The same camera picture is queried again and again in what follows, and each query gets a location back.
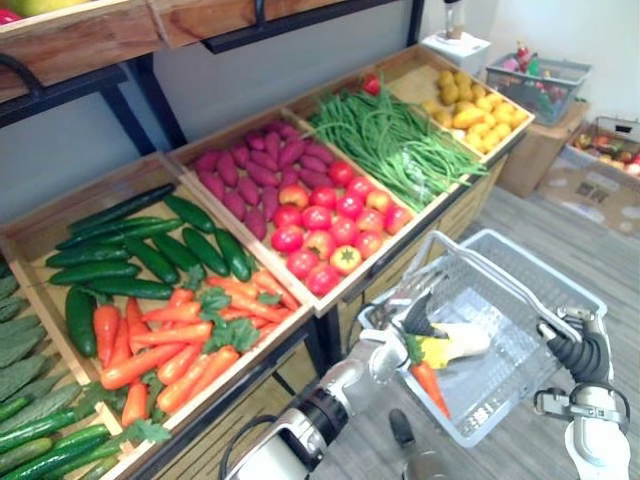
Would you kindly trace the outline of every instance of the red tomato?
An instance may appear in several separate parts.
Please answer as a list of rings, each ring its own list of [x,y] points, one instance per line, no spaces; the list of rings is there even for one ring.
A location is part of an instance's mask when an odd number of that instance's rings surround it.
[[[360,251],[362,258],[369,258],[380,250],[383,242],[384,240],[380,232],[369,230],[358,235],[354,246]]]
[[[311,250],[298,250],[287,258],[287,268],[300,280],[304,280],[309,272],[318,265],[318,256]]]
[[[309,205],[309,195],[300,185],[287,185],[280,190],[278,201],[280,205],[293,205],[302,210]]]
[[[319,205],[305,208],[302,225],[309,230],[328,230],[331,227],[331,211]]]
[[[278,207],[276,213],[273,215],[273,223],[276,227],[286,227],[287,225],[302,226],[302,215],[300,210],[291,205],[282,205]]]
[[[353,220],[347,217],[337,217],[331,224],[331,235],[339,247],[343,245],[353,245],[358,236],[358,227]]]
[[[333,162],[329,167],[329,178],[336,187],[346,187],[355,176],[356,172],[347,162]]]
[[[313,192],[311,192],[311,205],[318,205],[332,210],[336,205],[336,197],[336,191],[332,187],[314,188]]]
[[[320,264],[315,267],[307,276],[305,284],[311,293],[324,296],[340,283],[340,273],[331,265]]]
[[[406,208],[393,205],[384,219],[384,229],[389,235],[395,235],[411,221],[413,216]]]
[[[365,208],[356,218],[356,225],[363,231],[381,232],[384,229],[384,215],[372,208]]]
[[[364,203],[358,195],[346,193],[336,201],[338,215],[355,220],[364,208]]]
[[[363,201],[370,192],[374,191],[374,187],[367,177],[355,177],[349,182],[347,193],[358,195]]]
[[[271,246],[279,252],[295,252],[302,246],[304,230],[297,225],[278,228],[271,235]]]
[[[316,230],[307,236],[304,241],[304,248],[318,255],[320,260],[327,260],[336,249],[336,241],[329,232]]]

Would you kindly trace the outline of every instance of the purple sweet potato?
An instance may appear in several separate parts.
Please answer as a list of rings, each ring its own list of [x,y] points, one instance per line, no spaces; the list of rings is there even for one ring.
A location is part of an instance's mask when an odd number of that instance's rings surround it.
[[[260,190],[249,177],[238,180],[238,193],[249,205],[257,205],[260,201]]]
[[[224,203],[224,206],[227,207],[238,220],[244,220],[244,217],[247,215],[247,207],[238,192],[235,190],[229,190],[224,194],[222,203]]]
[[[277,187],[280,183],[275,173],[254,162],[247,162],[247,173],[254,182],[263,187]]]
[[[247,213],[244,224],[258,240],[263,240],[267,236],[267,219],[264,218],[264,213],[258,207],[253,207]]]
[[[262,189],[262,210],[267,221],[270,221],[278,210],[278,190],[275,187]]]
[[[200,182],[218,199],[224,198],[224,183],[220,177],[213,172],[198,172]]]

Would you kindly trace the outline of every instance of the cucumber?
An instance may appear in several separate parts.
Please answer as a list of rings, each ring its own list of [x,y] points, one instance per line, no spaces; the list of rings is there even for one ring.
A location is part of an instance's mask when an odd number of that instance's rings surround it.
[[[151,240],[171,263],[184,272],[200,263],[187,247],[166,233],[154,235]]]
[[[126,238],[124,245],[138,260],[149,269],[159,280],[173,285],[180,280],[175,267],[167,261],[157,250],[151,248],[139,238]]]
[[[40,373],[45,360],[44,355],[34,355],[10,367],[0,369],[0,402],[35,378]]]
[[[70,383],[47,393],[44,397],[35,400],[32,404],[20,410],[10,419],[0,423],[0,433],[9,432],[29,422],[65,409],[80,395],[81,390],[80,385],[77,383]]]
[[[102,210],[100,212],[89,215],[70,224],[68,226],[69,231],[72,234],[80,233],[83,229],[91,228],[101,223],[113,222],[124,217],[128,217],[136,212],[139,212],[143,208],[146,208],[154,203],[162,200],[163,197],[169,195],[175,190],[175,185],[167,183],[161,185],[146,192],[139,193],[138,195],[131,197],[123,202]]]
[[[247,255],[244,253],[242,245],[236,240],[236,237],[228,231],[220,229],[216,230],[215,236],[222,256],[227,262],[227,265],[229,265],[231,273],[241,282],[251,280],[251,268],[249,268]]]
[[[122,260],[104,260],[69,267],[49,277],[52,285],[73,285],[98,278],[135,277],[142,269]]]
[[[42,325],[0,340],[0,368],[24,358],[47,335]]]
[[[0,434],[0,453],[8,452],[35,438],[55,433],[77,421],[78,417],[71,408],[33,420],[21,427]]]
[[[45,265],[51,268],[65,268],[103,260],[129,260],[131,255],[117,245],[84,245],[51,255]]]
[[[229,276],[229,266],[222,258],[222,255],[209,241],[197,230],[193,228],[182,229],[182,239],[187,248],[198,257],[212,272],[217,273],[221,277]]]
[[[139,278],[100,278],[89,282],[87,286],[100,293],[125,295],[127,297],[168,300],[173,292],[171,285],[141,280]]]
[[[213,223],[209,214],[198,205],[184,198],[176,197],[175,195],[167,195],[164,197],[164,203],[166,203],[178,217],[186,223],[193,225],[198,230],[204,233],[215,232],[215,223]]]
[[[76,349],[87,358],[96,356],[96,334],[93,330],[93,311],[96,299],[77,286],[67,292],[64,318],[67,332]]]
[[[29,460],[44,455],[53,446],[53,440],[50,438],[36,438],[30,442],[20,445],[13,450],[0,455],[0,474],[9,472],[20,465],[27,463]]]

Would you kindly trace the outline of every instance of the orange carrot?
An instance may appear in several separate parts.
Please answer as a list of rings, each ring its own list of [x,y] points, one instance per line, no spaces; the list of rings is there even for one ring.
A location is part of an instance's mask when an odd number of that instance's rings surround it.
[[[133,382],[153,367],[163,364],[184,348],[184,343],[170,343],[134,355],[119,365],[100,372],[100,382],[107,390],[115,390]]]
[[[284,288],[278,281],[266,270],[259,270],[253,274],[251,281],[256,285],[263,288],[267,293],[271,295],[280,295],[280,301],[284,306],[290,310],[296,310],[299,306],[298,302],[293,295],[291,295],[286,288]]]
[[[204,374],[191,389],[189,400],[211,385],[216,378],[222,375],[239,358],[240,354],[231,345],[226,345],[209,355]]]
[[[119,323],[120,313],[113,305],[102,305],[93,312],[93,330],[96,334],[98,358],[102,368],[109,365],[111,361]]]
[[[202,355],[196,359],[179,380],[168,385],[160,395],[158,395],[158,407],[166,413],[173,413],[180,408],[188,399],[191,390],[204,374],[209,357]]]
[[[175,382],[184,375],[201,351],[201,343],[187,345],[176,356],[171,357],[158,368],[158,379],[165,385]]]
[[[411,373],[416,378],[424,391],[431,397],[431,400],[438,406],[445,417],[451,418],[447,404],[442,397],[436,373],[427,362],[422,362],[411,367]]]
[[[185,325],[171,330],[156,330],[154,332],[137,335],[136,342],[143,345],[159,345],[163,343],[204,343],[209,340],[213,323],[200,322],[193,325]]]
[[[149,415],[147,413],[147,386],[136,380],[129,387],[127,402],[122,411],[122,426],[128,427],[138,419],[144,420]]]

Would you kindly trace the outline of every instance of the basket handle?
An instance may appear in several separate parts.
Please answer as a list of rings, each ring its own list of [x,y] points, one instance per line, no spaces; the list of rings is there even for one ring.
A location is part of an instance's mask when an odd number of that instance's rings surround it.
[[[462,258],[473,268],[499,284],[502,288],[509,290],[521,300],[528,303],[529,306],[533,308],[540,317],[542,317],[542,319],[563,332],[567,337],[576,342],[582,341],[582,335],[580,335],[575,328],[549,310],[526,285],[486,257],[480,255],[478,252],[461,247],[442,232],[434,231],[427,235],[420,246],[418,253],[409,265],[409,268],[402,276],[403,280],[410,278],[414,272],[420,268],[427,252],[429,252],[431,245],[436,239],[442,243],[449,252],[455,253],[458,257]]]

